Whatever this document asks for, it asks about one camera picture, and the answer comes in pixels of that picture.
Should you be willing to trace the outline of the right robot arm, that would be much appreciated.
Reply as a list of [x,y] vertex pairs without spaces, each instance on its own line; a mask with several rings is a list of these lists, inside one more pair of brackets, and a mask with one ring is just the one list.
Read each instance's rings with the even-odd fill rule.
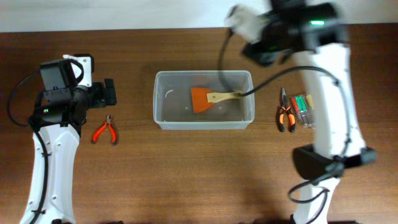
[[293,58],[315,109],[315,141],[296,147],[292,157],[302,182],[291,223],[326,223],[333,192],[346,169],[376,160],[362,137],[349,70],[348,30],[330,3],[272,1],[264,14],[237,5],[225,20],[246,46],[243,54],[262,66],[279,54]]

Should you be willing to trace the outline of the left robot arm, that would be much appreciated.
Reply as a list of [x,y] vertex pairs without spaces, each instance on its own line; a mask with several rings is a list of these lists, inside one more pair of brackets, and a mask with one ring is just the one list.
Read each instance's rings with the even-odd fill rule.
[[21,223],[74,223],[73,166],[87,111],[117,103],[112,79],[93,82],[90,54],[44,62],[38,73],[44,90],[28,119],[33,131],[34,168]]

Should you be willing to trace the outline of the orange scraper with wooden handle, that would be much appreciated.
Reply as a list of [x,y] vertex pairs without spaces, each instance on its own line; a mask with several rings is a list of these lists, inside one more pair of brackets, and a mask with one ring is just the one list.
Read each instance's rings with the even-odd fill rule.
[[224,100],[238,100],[243,97],[242,91],[220,93],[202,87],[192,87],[190,92],[192,96],[193,112],[195,114],[206,111],[215,103]]

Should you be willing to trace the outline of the clear screwdriver set case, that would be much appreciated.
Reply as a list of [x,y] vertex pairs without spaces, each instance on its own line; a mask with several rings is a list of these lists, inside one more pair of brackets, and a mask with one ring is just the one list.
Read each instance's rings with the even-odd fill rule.
[[293,95],[290,102],[295,110],[296,117],[305,128],[315,129],[315,106],[310,94]]

